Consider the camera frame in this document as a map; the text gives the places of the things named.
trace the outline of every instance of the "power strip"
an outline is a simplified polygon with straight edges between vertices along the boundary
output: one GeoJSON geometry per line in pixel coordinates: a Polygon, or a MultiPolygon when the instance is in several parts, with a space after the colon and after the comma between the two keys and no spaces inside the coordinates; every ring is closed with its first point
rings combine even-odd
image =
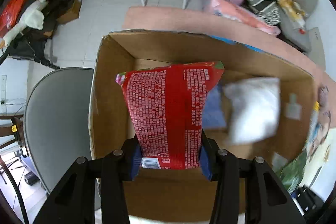
{"type": "MultiPolygon", "coordinates": [[[[1,101],[6,102],[6,82],[7,75],[1,75],[1,101]]],[[[7,115],[7,106],[5,104],[1,105],[2,115],[7,115]]]]}

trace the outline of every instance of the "open cardboard box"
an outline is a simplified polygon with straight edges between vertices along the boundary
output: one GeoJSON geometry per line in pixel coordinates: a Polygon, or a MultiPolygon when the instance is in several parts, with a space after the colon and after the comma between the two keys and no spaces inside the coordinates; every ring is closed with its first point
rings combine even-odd
{"type": "MultiPolygon", "coordinates": [[[[128,30],[103,37],[91,91],[89,131],[93,158],[106,156],[134,136],[118,73],[134,69],[221,60],[224,83],[258,76],[281,80],[281,117],[277,134],[249,145],[229,146],[224,132],[206,132],[219,147],[237,157],[262,156],[271,165],[274,152],[288,160],[302,150],[314,105],[313,77],[276,56],[237,42],[202,34],[128,30]],[[284,116],[289,94],[302,106],[300,120],[284,116]]],[[[200,169],[140,169],[133,182],[124,182],[128,213],[169,222],[210,219],[216,182],[209,182],[200,169]]]]}

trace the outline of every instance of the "gray panel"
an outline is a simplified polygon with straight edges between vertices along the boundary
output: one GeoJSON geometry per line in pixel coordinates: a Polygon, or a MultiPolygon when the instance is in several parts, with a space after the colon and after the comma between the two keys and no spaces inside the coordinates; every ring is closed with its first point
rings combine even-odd
{"type": "MultiPolygon", "coordinates": [[[[27,102],[25,140],[49,193],[76,158],[92,159],[88,132],[92,78],[93,69],[53,71],[36,84],[27,102]]],[[[95,208],[99,207],[96,191],[95,208]]]]}

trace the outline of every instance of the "red plastic bag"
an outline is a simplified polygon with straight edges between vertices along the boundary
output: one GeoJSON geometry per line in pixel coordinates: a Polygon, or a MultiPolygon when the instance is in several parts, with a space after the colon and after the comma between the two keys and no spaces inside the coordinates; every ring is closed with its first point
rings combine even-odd
{"type": "Polygon", "coordinates": [[[16,24],[17,17],[26,0],[10,0],[0,16],[0,37],[16,24]]]}
{"type": "Polygon", "coordinates": [[[142,167],[199,167],[202,110],[223,64],[202,62],[117,75],[142,151],[142,167]]]}

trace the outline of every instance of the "barcode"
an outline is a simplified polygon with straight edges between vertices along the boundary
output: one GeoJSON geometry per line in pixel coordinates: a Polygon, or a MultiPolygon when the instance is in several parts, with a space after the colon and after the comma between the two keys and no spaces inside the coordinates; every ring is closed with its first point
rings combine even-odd
{"type": "Polygon", "coordinates": [[[143,168],[161,169],[158,158],[142,158],[141,165],[143,168]]]}

